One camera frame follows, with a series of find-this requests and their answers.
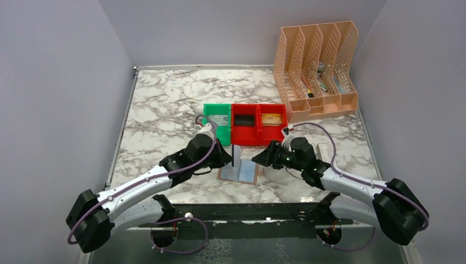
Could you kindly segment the red plastic bin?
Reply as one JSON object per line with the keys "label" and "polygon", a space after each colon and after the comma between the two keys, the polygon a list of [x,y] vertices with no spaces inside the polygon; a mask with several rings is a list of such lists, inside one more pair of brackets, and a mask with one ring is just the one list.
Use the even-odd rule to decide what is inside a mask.
{"label": "red plastic bin", "polygon": [[[258,105],[257,104],[232,104],[231,105],[231,143],[240,146],[258,146]],[[254,115],[256,123],[254,127],[234,126],[234,115],[249,114]]]}
{"label": "red plastic bin", "polygon": [[268,145],[271,141],[282,141],[282,129],[288,126],[284,104],[259,104],[259,141]]}

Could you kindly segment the tan leather card holder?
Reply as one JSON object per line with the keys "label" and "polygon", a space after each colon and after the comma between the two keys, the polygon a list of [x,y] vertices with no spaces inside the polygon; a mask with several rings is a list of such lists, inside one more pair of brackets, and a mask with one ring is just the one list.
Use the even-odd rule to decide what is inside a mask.
{"label": "tan leather card holder", "polygon": [[219,169],[217,179],[241,184],[256,185],[259,174],[259,165],[248,159],[240,159],[232,166]]}

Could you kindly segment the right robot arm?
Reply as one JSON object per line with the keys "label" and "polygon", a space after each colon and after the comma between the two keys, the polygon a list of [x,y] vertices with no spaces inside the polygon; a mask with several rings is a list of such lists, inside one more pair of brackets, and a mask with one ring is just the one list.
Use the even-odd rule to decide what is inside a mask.
{"label": "right robot arm", "polygon": [[308,185],[333,194],[317,209],[318,219],[325,224],[338,219],[362,222],[400,245],[408,245],[427,226],[426,209],[403,181],[368,181],[336,172],[316,157],[312,145],[303,137],[292,139],[288,147],[272,141],[252,161],[263,167],[294,169]]}

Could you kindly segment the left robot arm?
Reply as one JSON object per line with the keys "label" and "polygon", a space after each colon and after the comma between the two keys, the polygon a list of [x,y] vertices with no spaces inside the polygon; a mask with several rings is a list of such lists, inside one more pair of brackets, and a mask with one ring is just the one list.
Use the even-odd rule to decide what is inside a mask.
{"label": "left robot arm", "polygon": [[185,148],[164,157],[144,175],[98,194],[83,191],[65,220],[70,228],[67,242],[88,253],[118,231],[146,223],[165,226],[178,215],[162,191],[198,175],[200,169],[222,168],[231,161],[219,139],[197,134]]}

